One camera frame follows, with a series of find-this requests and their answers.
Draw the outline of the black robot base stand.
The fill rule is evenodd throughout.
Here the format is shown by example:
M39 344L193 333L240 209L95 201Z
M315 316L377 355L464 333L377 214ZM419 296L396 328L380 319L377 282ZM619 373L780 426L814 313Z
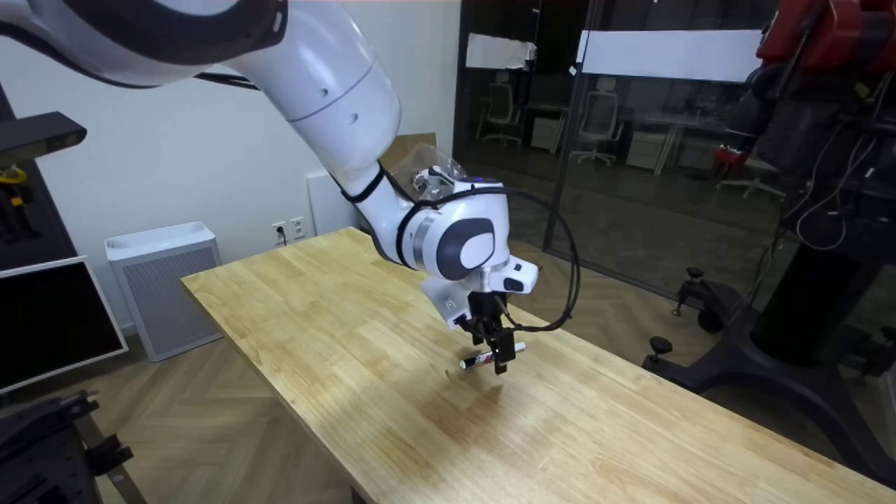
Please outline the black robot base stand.
M893 488L893 456L837 369L837 331L878 271L878 260L801 247L766 305L752 307L735 288L689 267L678 307L693 305L696 326L717 333L717 344L681 366L665 361L672 342L653 337L640 366L689 393L735 383L774 394L812 421L849 467Z

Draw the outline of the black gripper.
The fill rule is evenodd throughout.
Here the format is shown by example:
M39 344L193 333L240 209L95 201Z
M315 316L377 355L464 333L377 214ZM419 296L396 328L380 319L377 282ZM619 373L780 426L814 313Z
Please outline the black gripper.
M493 331L500 326L506 312L506 296L494 292L472 292L466 296L471 326L476 328L472 342L489 344L494 373L503 373L506 365L515 359L515 337L510 328L500 328L494 337Z

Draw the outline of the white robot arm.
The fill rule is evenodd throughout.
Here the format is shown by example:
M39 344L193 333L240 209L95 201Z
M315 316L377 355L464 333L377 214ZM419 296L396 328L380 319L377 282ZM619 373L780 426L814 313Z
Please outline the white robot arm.
M433 162L401 187L380 166L401 102L338 0L0 0L0 25L51 58L114 86L153 90L220 65L254 83L368 225L382 260L426 278L445 326L476 361L517 355L506 300L536 282L510 253L497 180Z

